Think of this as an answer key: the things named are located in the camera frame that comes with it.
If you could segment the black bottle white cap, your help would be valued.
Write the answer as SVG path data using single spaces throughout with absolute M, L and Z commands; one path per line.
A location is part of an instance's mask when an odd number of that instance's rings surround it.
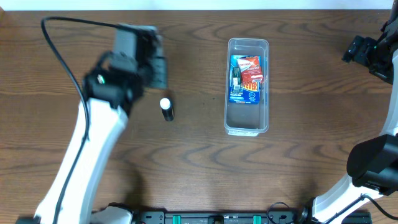
M 159 102 L 162 114 L 166 121 L 174 120 L 174 109 L 172 102 L 168 98 L 162 98 Z

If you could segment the small dark green box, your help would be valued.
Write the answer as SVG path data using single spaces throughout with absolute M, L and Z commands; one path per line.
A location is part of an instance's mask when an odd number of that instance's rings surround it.
M 239 92 L 241 88 L 241 71 L 239 67 L 233 67 L 231 70 L 231 83 L 232 83 L 232 91 Z

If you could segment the red Panadol ActiFast box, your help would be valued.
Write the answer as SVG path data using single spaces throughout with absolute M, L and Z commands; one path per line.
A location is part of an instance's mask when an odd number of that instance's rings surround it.
M 260 56 L 244 56 L 238 58 L 236 61 L 241 72 L 243 83 L 256 83 L 263 81 L 264 74 L 261 67 Z

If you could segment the blue KoolFever box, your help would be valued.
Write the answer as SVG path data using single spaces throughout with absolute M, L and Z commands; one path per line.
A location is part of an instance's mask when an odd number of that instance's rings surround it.
M 241 88 L 239 92 L 232 91 L 231 83 L 231 70 L 233 67 L 238 67 L 237 59 L 244 56 L 255 56 L 255 55 L 232 55 L 230 58 L 229 67 L 229 79 L 228 79 L 228 100 L 231 103 L 243 103 L 243 104 L 258 104 L 260 101 L 260 91 L 262 82 L 256 83 L 243 83 L 241 82 Z

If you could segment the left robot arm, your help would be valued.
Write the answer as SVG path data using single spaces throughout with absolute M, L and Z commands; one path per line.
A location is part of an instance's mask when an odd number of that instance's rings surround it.
M 111 151 L 145 88 L 167 86 L 162 38 L 153 26 L 118 26 L 112 51 L 85 75 L 72 138 L 57 176 L 31 217 L 18 223 L 131 223 L 133 212 L 109 206 L 93 211 Z

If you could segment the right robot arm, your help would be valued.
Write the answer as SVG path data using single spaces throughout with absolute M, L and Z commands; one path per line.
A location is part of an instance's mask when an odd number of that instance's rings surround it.
M 391 99 L 384 126 L 378 137 L 361 142 L 349 154 L 346 174 L 326 193 L 303 207 L 295 223 L 371 223 L 371 217 L 355 210 L 371 202 L 391 220 L 376 199 L 397 191 L 397 2 L 377 40 L 356 36 L 343 55 L 368 68 L 370 74 L 392 85 Z

